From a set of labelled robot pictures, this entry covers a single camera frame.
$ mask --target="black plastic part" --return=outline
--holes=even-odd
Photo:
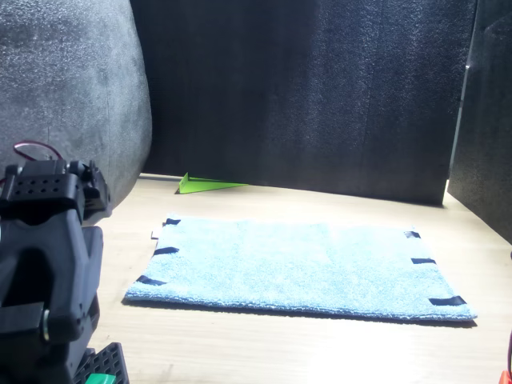
[[[72,382],[99,320],[102,230],[82,228],[82,218],[110,212],[93,162],[7,167],[0,196],[2,384]]]
[[[97,354],[90,354],[74,376],[73,384],[86,384],[91,374],[112,374],[115,384],[130,383],[121,343],[112,342]]]

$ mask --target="green component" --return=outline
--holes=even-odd
[[[86,384],[114,384],[115,376],[111,374],[92,374]]]
[[[221,190],[222,188],[233,188],[235,186],[246,186],[237,182],[221,182],[219,180],[210,180],[208,178],[191,178],[186,173],[179,182],[180,194],[192,194],[193,192],[203,192],[204,190]]]

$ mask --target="light wood surface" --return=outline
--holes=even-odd
[[[444,208],[244,186],[176,195],[178,179],[139,179],[111,218],[91,344],[121,342],[142,383],[496,383],[512,328],[511,246],[457,200]],[[206,218],[415,225],[446,279],[478,312],[453,328],[125,306],[169,212]]]

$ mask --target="cable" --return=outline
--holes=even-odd
[[[33,158],[32,156],[29,156],[28,154],[24,154],[23,152],[20,151],[20,148],[23,148],[24,146],[40,146],[42,148],[46,148],[47,150],[51,150],[55,154],[55,156],[57,156],[57,158],[59,160],[62,160],[61,154],[55,148],[53,148],[52,146],[49,146],[48,144],[45,144],[44,142],[35,142],[33,140],[23,140],[23,141],[17,142],[16,144],[13,145],[13,151],[16,154],[19,154],[23,158],[26,158],[27,160],[30,160],[32,162],[36,161],[36,159]]]

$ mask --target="black backdrop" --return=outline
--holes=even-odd
[[[480,0],[449,192],[512,242],[512,2]]]
[[[474,0],[132,0],[145,171],[439,204]]]

